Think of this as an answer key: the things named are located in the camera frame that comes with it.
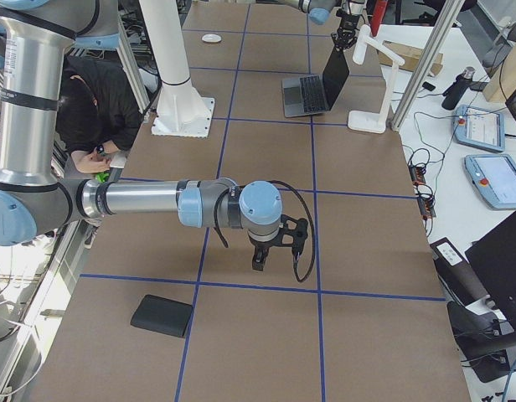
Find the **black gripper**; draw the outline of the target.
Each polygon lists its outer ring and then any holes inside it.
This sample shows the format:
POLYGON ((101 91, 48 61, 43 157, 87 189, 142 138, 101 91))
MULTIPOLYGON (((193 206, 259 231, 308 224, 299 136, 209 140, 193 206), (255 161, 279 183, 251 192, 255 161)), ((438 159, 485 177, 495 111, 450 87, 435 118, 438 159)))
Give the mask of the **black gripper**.
POLYGON ((254 232, 248 232, 247 234, 250 242, 255 246, 255 253, 252 257, 252 269, 254 271, 263 271, 270 248, 281 238, 281 234, 279 232, 264 235, 258 235, 254 232))
POLYGON ((332 33, 332 40, 336 51, 343 52, 345 49, 352 48, 357 43, 356 33, 359 20, 359 14, 342 13, 338 33, 332 33))

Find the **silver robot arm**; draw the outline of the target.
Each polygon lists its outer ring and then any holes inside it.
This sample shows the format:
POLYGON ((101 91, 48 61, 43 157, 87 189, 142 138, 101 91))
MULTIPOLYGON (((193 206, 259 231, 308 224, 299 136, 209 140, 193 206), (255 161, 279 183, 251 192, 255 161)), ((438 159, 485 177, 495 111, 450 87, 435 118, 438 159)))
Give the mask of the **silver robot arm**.
POLYGON ((324 25, 331 13, 336 11, 340 23, 336 32, 331 34, 335 49, 346 50, 356 44, 365 1, 280 0, 279 3, 305 13, 317 25, 324 25))
POLYGON ((261 270, 282 236, 281 195, 271 183, 99 183, 51 172, 65 51, 78 39, 120 43, 115 1, 1 1, 7 33, 0 126, 0 245, 29 241, 83 218, 175 212, 193 227, 246 229, 261 270))

